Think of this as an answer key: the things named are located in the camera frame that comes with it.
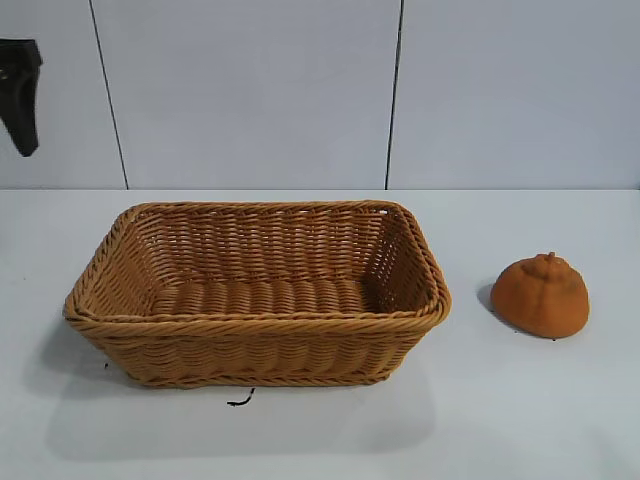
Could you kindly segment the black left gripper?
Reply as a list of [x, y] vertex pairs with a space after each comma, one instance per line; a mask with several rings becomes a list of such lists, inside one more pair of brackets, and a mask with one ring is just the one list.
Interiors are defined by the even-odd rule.
[[35, 39], [1, 39], [1, 120], [23, 157], [30, 157], [39, 147], [38, 76], [31, 74], [38, 73], [42, 63]]

